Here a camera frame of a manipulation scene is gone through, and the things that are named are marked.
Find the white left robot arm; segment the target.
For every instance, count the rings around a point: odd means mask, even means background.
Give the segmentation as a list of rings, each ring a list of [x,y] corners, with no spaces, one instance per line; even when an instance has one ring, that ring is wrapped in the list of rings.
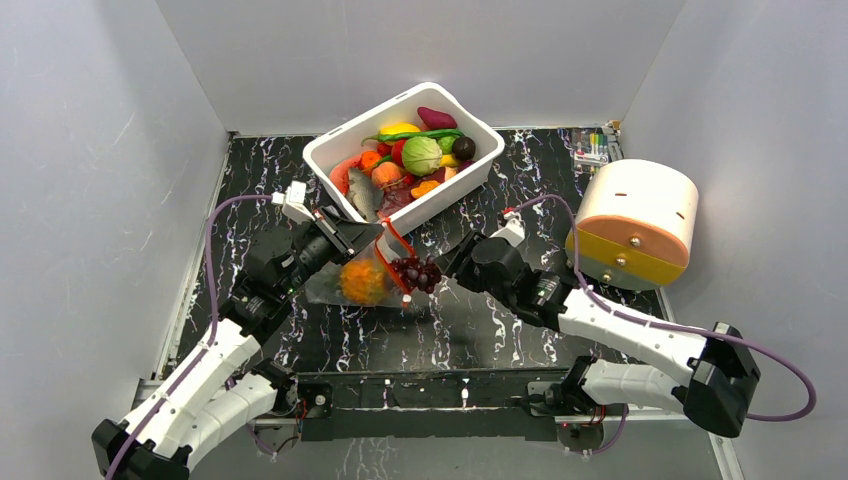
[[[92,434],[106,479],[187,479],[197,464],[250,421],[286,416],[299,400],[290,370],[267,359],[230,389],[232,375],[257,354],[293,311],[292,298],[328,264],[343,265],[383,233],[324,208],[293,228],[254,234],[228,298],[213,301],[207,333],[141,405]]]

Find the dark toy grapes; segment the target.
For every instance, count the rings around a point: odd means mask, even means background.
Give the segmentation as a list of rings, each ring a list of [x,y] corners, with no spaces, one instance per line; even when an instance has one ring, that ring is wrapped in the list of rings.
[[[442,271],[432,256],[424,259],[417,256],[395,259],[390,262],[390,267],[410,291],[420,290],[432,294],[436,285],[442,281]]]

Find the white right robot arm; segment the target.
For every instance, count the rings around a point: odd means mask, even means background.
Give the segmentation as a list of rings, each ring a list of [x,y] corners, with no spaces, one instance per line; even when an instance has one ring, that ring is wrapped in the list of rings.
[[[738,329],[670,323],[587,294],[573,274],[531,267],[504,238],[468,234],[435,265],[465,289],[486,292],[521,321],[602,343],[635,365],[583,358],[561,384],[577,414],[630,404],[681,413],[713,434],[736,438],[761,374]]]

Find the clear zip top bag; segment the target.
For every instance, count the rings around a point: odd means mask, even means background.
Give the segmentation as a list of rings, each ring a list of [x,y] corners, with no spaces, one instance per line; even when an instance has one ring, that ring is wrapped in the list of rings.
[[[414,288],[401,275],[402,264],[418,258],[387,217],[384,232],[344,265],[330,263],[306,282],[307,301],[316,304],[405,308]]]

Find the orange toy pineapple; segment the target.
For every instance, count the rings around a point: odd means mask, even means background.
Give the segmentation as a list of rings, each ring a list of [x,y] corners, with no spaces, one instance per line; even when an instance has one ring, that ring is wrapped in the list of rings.
[[[385,270],[374,259],[356,259],[340,269],[339,288],[353,304],[374,306],[386,295]]]

